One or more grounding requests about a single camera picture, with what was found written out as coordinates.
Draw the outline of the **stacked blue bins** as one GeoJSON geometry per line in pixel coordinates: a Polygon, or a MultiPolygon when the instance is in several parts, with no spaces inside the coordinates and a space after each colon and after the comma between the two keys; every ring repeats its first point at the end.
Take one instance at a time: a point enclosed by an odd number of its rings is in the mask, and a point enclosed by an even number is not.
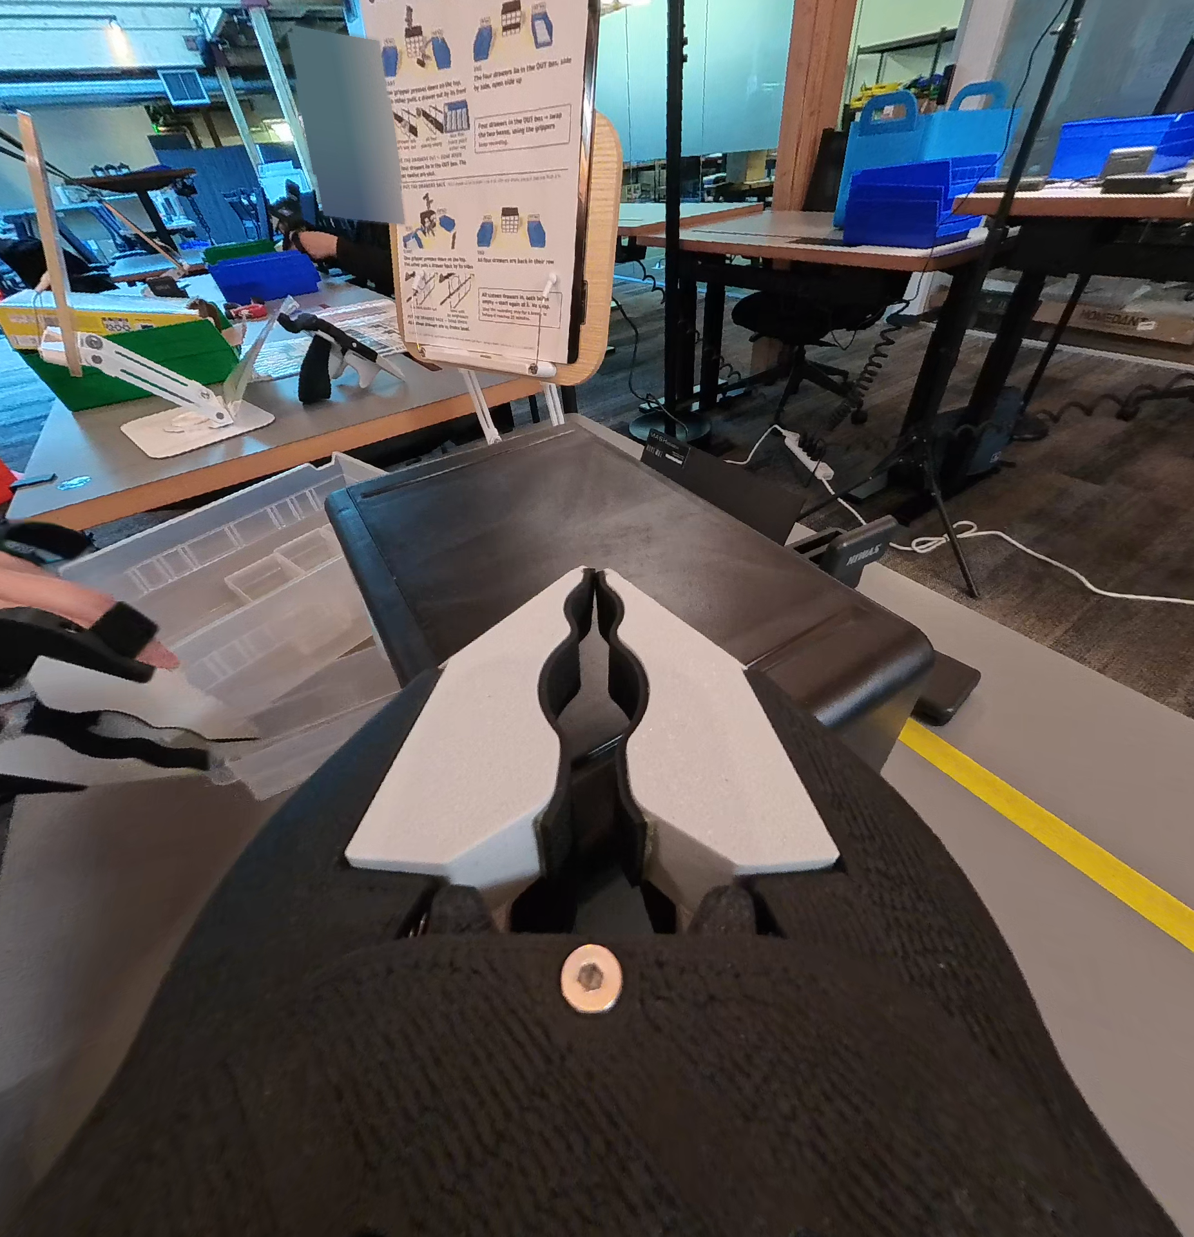
{"type": "Polygon", "coordinates": [[[981,220],[957,214],[956,200],[996,177],[1001,157],[942,158],[856,173],[843,214],[846,247],[930,251],[964,240],[981,220]]]}

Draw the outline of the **black tripod stand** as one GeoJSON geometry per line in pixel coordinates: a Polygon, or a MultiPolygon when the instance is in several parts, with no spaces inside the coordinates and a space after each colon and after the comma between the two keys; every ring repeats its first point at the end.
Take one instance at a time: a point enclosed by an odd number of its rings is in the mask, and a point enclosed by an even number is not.
{"type": "Polygon", "coordinates": [[[926,356],[926,365],[919,376],[920,382],[916,386],[913,404],[905,420],[899,447],[890,456],[885,457],[866,478],[858,480],[852,487],[832,493],[826,500],[801,514],[801,521],[807,521],[831,505],[843,503],[853,488],[872,481],[878,474],[890,473],[892,468],[897,466],[909,466],[915,473],[920,473],[926,483],[926,493],[932,500],[933,508],[942,518],[946,540],[953,549],[954,559],[960,568],[966,592],[976,601],[980,601],[980,591],[960,537],[956,531],[956,525],[946,508],[943,488],[939,481],[939,464],[936,461],[939,441],[937,426],[942,414],[942,404],[960,359],[961,345],[974,322],[980,292],[991,271],[993,262],[1000,258],[1001,249],[1008,240],[1008,218],[1011,207],[1018,194],[1038,131],[1048,116],[1050,103],[1055,93],[1057,83],[1074,48],[1082,23],[1084,9],[1085,2],[1074,2],[1064,15],[1065,22],[1058,30],[1050,69],[1040,86],[1037,103],[1024,130],[1020,153],[1008,174],[1007,188],[1003,191],[996,211],[991,214],[987,240],[980,249],[967,282],[956,282],[956,291],[950,296],[953,312],[949,325],[937,325],[932,333],[932,345],[926,356]]]}

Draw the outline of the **clear plastic drawer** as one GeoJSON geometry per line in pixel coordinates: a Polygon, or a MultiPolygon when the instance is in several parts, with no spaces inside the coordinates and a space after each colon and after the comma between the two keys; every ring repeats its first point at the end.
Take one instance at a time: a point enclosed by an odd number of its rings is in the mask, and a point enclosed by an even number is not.
{"type": "Polygon", "coordinates": [[[305,575],[305,569],[276,549],[225,576],[224,588],[235,611],[248,611],[303,579],[305,575]]]}
{"type": "Polygon", "coordinates": [[[325,567],[343,561],[339,538],[332,527],[313,530],[283,544],[273,552],[273,559],[293,581],[310,576],[325,567]]]}

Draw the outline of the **wooden post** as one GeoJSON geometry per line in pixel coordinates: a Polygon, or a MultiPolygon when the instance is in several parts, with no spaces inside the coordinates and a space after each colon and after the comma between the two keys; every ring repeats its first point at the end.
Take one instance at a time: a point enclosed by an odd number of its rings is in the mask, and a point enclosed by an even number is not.
{"type": "Polygon", "coordinates": [[[774,210],[799,212],[822,134],[836,127],[858,2],[797,2],[777,147],[774,210]]]}

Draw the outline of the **wooden slat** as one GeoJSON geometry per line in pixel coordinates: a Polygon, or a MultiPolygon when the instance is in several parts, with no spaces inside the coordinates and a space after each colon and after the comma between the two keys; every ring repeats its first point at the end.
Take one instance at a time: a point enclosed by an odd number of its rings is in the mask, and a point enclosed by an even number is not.
{"type": "Polygon", "coordinates": [[[49,167],[36,133],[35,120],[25,110],[18,112],[18,131],[22,153],[28,164],[28,180],[35,198],[36,222],[47,264],[49,284],[55,298],[67,370],[72,377],[80,379],[83,376],[83,359],[77,342],[76,315],[69,302],[72,285],[63,257],[56,201],[49,184],[49,167]]]}

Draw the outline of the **black flat box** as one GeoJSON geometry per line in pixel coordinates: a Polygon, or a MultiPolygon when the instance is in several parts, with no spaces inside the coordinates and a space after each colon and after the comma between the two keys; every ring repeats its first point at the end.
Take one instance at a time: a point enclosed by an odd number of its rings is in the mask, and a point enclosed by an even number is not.
{"type": "Polygon", "coordinates": [[[804,507],[797,491],[657,430],[649,433],[642,461],[774,544],[788,545],[804,507]]]}

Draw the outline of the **large green bin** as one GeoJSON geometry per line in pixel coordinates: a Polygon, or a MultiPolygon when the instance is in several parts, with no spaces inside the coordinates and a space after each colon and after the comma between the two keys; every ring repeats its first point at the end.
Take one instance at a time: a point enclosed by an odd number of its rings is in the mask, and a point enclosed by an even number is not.
{"type": "Polygon", "coordinates": [[[20,358],[72,413],[183,394],[188,385],[221,386],[238,369],[239,352],[208,319],[104,335],[76,335],[82,369],[73,375],[59,332],[46,332],[20,358]]]}

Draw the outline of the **black office chair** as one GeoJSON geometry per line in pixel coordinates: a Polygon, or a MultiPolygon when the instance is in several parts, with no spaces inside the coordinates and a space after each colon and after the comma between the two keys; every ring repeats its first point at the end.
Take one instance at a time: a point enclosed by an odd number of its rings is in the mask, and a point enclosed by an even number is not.
{"type": "Polygon", "coordinates": [[[826,433],[831,434],[846,420],[853,426],[868,423],[868,393],[903,329],[897,308],[899,305],[876,302],[831,306],[785,294],[757,291],[737,303],[733,323],[752,336],[768,338],[789,352],[788,377],[777,413],[785,412],[804,383],[839,397],[839,406],[828,422],[826,433]],[[808,360],[808,349],[829,343],[835,333],[858,336],[873,328],[880,328],[882,332],[858,379],[852,380],[845,370],[834,366],[808,360]]]}

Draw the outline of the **cardboard box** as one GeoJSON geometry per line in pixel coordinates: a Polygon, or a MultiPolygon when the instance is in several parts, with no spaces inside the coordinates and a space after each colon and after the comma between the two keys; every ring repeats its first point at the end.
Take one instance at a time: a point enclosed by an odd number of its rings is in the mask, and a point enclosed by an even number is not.
{"type": "Polygon", "coordinates": [[[1081,302],[1069,316],[1068,331],[1194,349],[1194,302],[1132,302],[1122,308],[1081,302]]]}

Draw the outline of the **blue handled tote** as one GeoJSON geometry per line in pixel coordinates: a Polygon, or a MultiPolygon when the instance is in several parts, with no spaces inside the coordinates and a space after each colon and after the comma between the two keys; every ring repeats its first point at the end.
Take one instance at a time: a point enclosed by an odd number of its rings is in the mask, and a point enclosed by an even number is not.
{"type": "Polygon", "coordinates": [[[947,110],[922,114],[915,94],[897,90],[868,102],[848,141],[836,214],[846,211],[858,174],[981,154],[1004,157],[1023,112],[1008,106],[1003,83],[973,83],[947,110]]]}

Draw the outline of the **wood edged desk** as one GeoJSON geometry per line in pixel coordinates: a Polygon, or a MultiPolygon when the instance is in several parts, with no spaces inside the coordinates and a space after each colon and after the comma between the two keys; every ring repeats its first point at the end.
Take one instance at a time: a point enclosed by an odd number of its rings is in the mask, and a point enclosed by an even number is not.
{"type": "Polygon", "coordinates": [[[942,399],[953,377],[961,343],[973,326],[980,291],[991,269],[1021,274],[994,336],[969,404],[953,414],[946,450],[933,450],[936,485],[950,500],[1001,467],[994,447],[1041,441],[1069,410],[1092,414],[1092,406],[1071,403],[1048,413],[1030,406],[1045,376],[1087,285],[1094,276],[1143,278],[1146,282],[1194,285],[1194,184],[1182,176],[1131,178],[1129,194],[1094,187],[1052,188],[1008,198],[1007,193],[971,194],[960,201],[967,214],[990,215],[986,251],[961,268],[939,319],[929,356],[939,359],[933,396],[942,399]],[[1075,276],[1074,292],[1038,362],[1025,393],[1008,387],[1028,325],[1047,279],[1075,276]]]}
{"type": "MultiPolygon", "coordinates": [[[[960,224],[974,224],[964,234],[953,234],[939,242],[912,249],[892,245],[846,245],[843,234],[832,225],[831,214],[764,211],[760,205],[681,207],[681,251],[690,255],[710,255],[721,259],[758,259],[767,264],[788,264],[791,271],[770,267],[770,275],[782,276],[787,288],[794,289],[801,276],[795,267],[856,268],[861,271],[905,272],[907,276],[937,271],[951,271],[974,261],[988,238],[984,221],[970,215],[956,217],[960,224]]],[[[666,205],[620,205],[619,240],[633,247],[647,249],[667,248],[666,205]]],[[[727,274],[697,275],[687,268],[680,279],[687,288],[693,284],[713,281],[720,289],[751,289],[752,275],[727,274]]],[[[723,346],[713,343],[720,370],[723,346]]],[[[649,431],[660,430],[679,441],[701,441],[711,431],[701,427],[701,413],[716,407],[720,383],[704,370],[703,382],[696,392],[679,397],[681,412],[670,414],[666,407],[654,406],[646,397],[642,402],[642,416],[630,426],[636,441],[647,441],[649,431]]]]}

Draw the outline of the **white power strip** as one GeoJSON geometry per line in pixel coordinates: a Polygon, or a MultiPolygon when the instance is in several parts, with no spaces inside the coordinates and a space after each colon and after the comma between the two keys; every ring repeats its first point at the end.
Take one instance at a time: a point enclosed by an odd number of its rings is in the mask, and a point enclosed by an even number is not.
{"type": "Polygon", "coordinates": [[[835,473],[822,461],[821,449],[807,446],[798,433],[780,429],[780,436],[791,456],[802,466],[804,471],[816,481],[829,485],[835,473]]]}

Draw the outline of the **printed instruction sheet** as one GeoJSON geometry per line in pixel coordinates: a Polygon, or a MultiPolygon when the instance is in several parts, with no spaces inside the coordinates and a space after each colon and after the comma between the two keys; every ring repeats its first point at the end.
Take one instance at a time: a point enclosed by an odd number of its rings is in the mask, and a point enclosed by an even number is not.
{"type": "Polygon", "coordinates": [[[600,5],[366,2],[400,151],[410,355],[553,380],[579,358],[600,5]]]}

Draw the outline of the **black flat device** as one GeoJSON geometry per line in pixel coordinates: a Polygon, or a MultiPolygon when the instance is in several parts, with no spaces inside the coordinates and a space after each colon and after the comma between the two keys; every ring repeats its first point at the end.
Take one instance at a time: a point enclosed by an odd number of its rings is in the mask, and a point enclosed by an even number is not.
{"type": "Polygon", "coordinates": [[[930,673],[920,689],[912,717],[936,729],[949,726],[973,697],[980,682],[981,673],[973,666],[949,655],[934,653],[930,673]]]}

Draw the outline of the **person's left hand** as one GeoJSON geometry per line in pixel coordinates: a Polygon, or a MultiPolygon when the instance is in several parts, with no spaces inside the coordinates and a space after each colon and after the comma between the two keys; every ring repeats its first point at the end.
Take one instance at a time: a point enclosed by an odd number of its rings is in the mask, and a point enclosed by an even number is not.
{"type": "Polygon", "coordinates": [[[0,685],[43,659],[138,683],[180,669],[141,612],[0,552],[0,685]]]}

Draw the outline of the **storage shelf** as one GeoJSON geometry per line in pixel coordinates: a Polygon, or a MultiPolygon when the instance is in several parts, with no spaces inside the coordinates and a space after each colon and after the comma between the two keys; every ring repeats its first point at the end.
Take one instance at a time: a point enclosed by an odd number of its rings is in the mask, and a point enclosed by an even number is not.
{"type": "Polygon", "coordinates": [[[943,26],[896,40],[858,43],[851,62],[851,83],[843,123],[852,129],[872,102],[906,92],[915,102],[934,104],[943,79],[953,69],[959,30],[943,26]]]}

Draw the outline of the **grey desk with wooden edge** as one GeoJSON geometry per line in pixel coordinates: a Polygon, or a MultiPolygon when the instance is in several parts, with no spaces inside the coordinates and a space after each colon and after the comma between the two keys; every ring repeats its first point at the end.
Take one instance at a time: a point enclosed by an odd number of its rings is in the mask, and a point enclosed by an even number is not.
{"type": "Polygon", "coordinates": [[[271,426],[164,460],[146,456],[124,434],[126,424],[167,410],[161,400],[80,414],[55,404],[29,471],[56,474],[56,480],[18,491],[8,517],[93,530],[474,413],[455,372],[430,373],[413,363],[401,363],[401,370],[404,380],[383,375],[369,392],[359,389],[356,376],[345,375],[332,389],[333,399],[316,407],[296,400],[296,380],[255,383],[248,399],[275,417],[271,426]]]}

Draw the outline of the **wooden clipboard stand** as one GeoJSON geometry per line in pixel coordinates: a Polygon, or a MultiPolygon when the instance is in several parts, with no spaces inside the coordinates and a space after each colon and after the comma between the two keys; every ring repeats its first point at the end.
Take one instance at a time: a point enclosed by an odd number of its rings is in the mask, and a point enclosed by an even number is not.
{"type": "Polygon", "coordinates": [[[512,363],[487,353],[447,353],[443,359],[428,358],[423,346],[413,343],[404,323],[409,303],[407,275],[401,257],[400,227],[391,228],[391,261],[394,271],[394,299],[400,332],[407,348],[407,356],[424,366],[450,370],[464,379],[484,440],[488,444],[502,441],[484,389],[481,373],[505,375],[526,379],[538,386],[536,392],[546,399],[552,426],[563,426],[563,396],[588,383],[599,370],[608,355],[610,302],[613,301],[616,251],[620,224],[620,181],[622,147],[615,126],[600,113],[593,117],[592,147],[589,156],[588,224],[583,257],[583,274],[576,279],[576,291],[582,292],[582,308],[573,313],[573,325],[581,329],[578,359],[558,369],[552,379],[546,377],[544,362],[512,363]]]}

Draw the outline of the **yellow box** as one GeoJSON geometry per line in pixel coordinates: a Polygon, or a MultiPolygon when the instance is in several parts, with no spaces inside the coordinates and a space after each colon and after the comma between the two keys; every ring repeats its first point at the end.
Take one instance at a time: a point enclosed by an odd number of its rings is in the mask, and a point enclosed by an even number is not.
{"type": "MultiPolygon", "coordinates": [[[[119,336],[197,322],[187,301],[154,299],[140,292],[72,294],[67,312],[77,332],[119,336]]],[[[0,302],[0,329],[18,350],[39,349],[49,331],[62,329],[52,291],[22,291],[0,302]]]]}

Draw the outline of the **black battery charger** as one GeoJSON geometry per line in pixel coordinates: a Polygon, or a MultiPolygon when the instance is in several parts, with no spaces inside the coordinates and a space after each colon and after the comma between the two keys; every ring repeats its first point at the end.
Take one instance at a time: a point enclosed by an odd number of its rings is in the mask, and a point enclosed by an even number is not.
{"type": "Polygon", "coordinates": [[[885,517],[859,530],[824,530],[791,549],[828,576],[856,589],[868,565],[885,557],[899,531],[899,522],[893,517],[885,517]]]}

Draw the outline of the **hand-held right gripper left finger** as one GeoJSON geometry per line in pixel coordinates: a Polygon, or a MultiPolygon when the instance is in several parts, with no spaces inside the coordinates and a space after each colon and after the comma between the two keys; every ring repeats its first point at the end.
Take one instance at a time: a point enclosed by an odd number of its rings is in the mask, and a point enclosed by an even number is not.
{"type": "Polygon", "coordinates": [[[578,568],[455,653],[428,686],[346,849],[356,869],[521,895],[573,847],[559,716],[581,689],[596,571],[578,568]]]}

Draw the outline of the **black pole stand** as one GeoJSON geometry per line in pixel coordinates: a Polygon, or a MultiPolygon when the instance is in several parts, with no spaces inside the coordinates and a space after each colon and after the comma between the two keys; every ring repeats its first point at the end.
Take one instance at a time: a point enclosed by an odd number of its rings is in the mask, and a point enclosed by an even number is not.
{"type": "Polygon", "coordinates": [[[684,269],[681,248],[686,48],[684,2],[667,2],[666,393],[657,409],[643,412],[629,426],[632,439],[639,443],[649,443],[660,433],[693,444],[711,433],[710,424],[694,413],[697,284],[684,269]]]}

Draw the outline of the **black drawer cabinet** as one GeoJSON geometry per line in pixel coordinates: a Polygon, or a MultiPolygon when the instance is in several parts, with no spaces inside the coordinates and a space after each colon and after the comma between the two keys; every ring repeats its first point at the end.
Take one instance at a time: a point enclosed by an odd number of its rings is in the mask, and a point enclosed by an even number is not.
{"type": "Polygon", "coordinates": [[[336,491],[326,511],[401,686],[583,567],[764,673],[876,771],[934,662],[917,628],[579,419],[336,491]]]}

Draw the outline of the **blue bin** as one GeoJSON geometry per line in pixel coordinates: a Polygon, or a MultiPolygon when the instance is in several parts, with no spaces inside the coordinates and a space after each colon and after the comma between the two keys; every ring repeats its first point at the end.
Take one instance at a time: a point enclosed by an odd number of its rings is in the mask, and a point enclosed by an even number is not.
{"type": "Polygon", "coordinates": [[[224,301],[238,306],[313,295],[322,285],[315,262],[298,251],[225,259],[208,272],[224,301]]]}

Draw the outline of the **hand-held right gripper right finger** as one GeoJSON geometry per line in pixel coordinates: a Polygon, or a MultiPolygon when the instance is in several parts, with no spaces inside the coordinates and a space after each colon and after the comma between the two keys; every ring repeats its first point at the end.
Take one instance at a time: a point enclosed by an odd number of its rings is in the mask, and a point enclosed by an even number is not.
{"type": "Polygon", "coordinates": [[[744,665],[617,572],[598,574],[635,884],[664,895],[836,868],[839,849],[744,665]]]}

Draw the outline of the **dark standing desk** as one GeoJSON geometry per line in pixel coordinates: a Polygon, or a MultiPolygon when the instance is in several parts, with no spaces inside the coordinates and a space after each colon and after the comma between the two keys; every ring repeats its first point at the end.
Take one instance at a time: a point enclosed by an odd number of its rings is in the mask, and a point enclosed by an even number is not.
{"type": "Polygon", "coordinates": [[[65,183],[72,188],[99,194],[101,204],[107,207],[124,225],[141,237],[143,241],[150,244],[154,251],[175,261],[180,257],[180,248],[173,240],[171,231],[164,224],[160,210],[153,201],[153,194],[183,188],[190,178],[195,177],[195,174],[197,170],[194,167],[173,168],[167,166],[155,166],[148,170],[119,176],[66,178],[65,183]],[[146,234],[140,225],[136,225],[127,215],[119,211],[116,200],[127,194],[134,195],[141,204],[143,212],[146,212],[153,227],[151,234],[146,234]]]}

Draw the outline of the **yellow tape line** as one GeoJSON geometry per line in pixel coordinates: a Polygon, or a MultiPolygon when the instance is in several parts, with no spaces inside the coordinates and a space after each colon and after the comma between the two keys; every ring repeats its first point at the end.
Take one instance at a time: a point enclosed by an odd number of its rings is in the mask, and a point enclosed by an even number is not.
{"type": "Polygon", "coordinates": [[[1194,956],[1194,909],[919,722],[900,741],[936,771],[1194,956]]]}

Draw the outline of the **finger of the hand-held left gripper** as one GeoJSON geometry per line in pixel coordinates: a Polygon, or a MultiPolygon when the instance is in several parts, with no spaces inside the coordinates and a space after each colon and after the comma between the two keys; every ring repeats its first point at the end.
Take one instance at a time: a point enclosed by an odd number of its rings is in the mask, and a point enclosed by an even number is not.
{"type": "Polygon", "coordinates": [[[103,785],[202,777],[218,764],[225,740],[180,736],[173,744],[154,739],[107,739],[79,751],[47,736],[0,740],[0,793],[74,793],[103,785]]]}
{"type": "Polygon", "coordinates": [[[38,665],[28,736],[104,763],[210,766],[234,746],[261,739],[255,723],[197,689],[178,672],[153,669],[146,682],[74,665],[38,665]]]}

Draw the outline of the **black monitor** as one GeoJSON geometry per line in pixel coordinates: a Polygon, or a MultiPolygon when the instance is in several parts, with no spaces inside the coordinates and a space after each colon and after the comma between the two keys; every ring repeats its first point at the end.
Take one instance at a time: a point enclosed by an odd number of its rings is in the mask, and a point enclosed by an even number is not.
{"type": "Polygon", "coordinates": [[[1170,80],[1166,83],[1155,116],[1176,116],[1194,112],[1194,36],[1183,50],[1170,80]]]}

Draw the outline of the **clear plastic bin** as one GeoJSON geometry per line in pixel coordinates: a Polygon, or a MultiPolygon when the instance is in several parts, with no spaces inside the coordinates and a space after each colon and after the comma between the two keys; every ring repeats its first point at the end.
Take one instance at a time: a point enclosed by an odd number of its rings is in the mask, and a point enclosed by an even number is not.
{"type": "Polygon", "coordinates": [[[215,784],[242,784],[258,801],[291,793],[400,692],[346,558],[248,611],[224,588],[237,569],[332,527],[335,493],[383,476],[335,454],[63,568],[153,619],[190,683],[255,723],[261,739],[224,750],[215,784]]]}

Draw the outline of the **idle pistol grip gripper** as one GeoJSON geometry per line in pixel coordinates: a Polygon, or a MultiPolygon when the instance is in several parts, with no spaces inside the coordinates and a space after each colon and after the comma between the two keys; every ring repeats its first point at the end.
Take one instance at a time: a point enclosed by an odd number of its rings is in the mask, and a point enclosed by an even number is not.
{"type": "Polygon", "coordinates": [[[330,402],[333,385],[349,372],[356,375],[357,390],[362,393],[370,392],[380,375],[401,383],[407,380],[389,355],[329,319],[285,308],[276,316],[276,323],[293,336],[309,338],[298,376],[298,399],[302,406],[330,402]]]}

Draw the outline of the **grey box device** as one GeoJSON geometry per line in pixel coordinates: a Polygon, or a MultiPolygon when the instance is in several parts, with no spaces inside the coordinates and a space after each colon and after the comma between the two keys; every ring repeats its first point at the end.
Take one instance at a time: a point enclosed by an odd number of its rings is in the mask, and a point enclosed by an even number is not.
{"type": "Polygon", "coordinates": [[[1180,184],[1176,173],[1153,171],[1158,147],[1118,147],[1111,151],[1098,178],[1101,194],[1173,194],[1180,184]]]}

